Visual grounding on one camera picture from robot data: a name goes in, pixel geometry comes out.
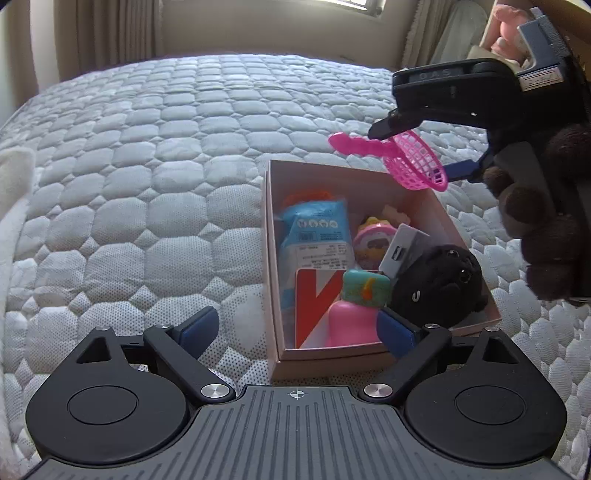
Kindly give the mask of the black gloved right hand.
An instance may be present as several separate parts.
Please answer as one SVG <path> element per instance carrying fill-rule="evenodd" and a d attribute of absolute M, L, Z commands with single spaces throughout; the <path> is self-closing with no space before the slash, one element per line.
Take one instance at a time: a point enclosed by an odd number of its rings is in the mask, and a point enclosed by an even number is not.
<path fill-rule="evenodd" d="M 542 158 L 558 167 L 590 171 L 590 124 L 574 124 L 556 132 L 544 146 Z M 547 197 L 529 188 L 496 164 L 483 173 L 483 182 L 498 200 L 502 224 L 521 241 L 528 264 L 526 283 L 542 301 L 565 300 L 590 305 L 590 239 L 571 214 L 551 213 Z"/>

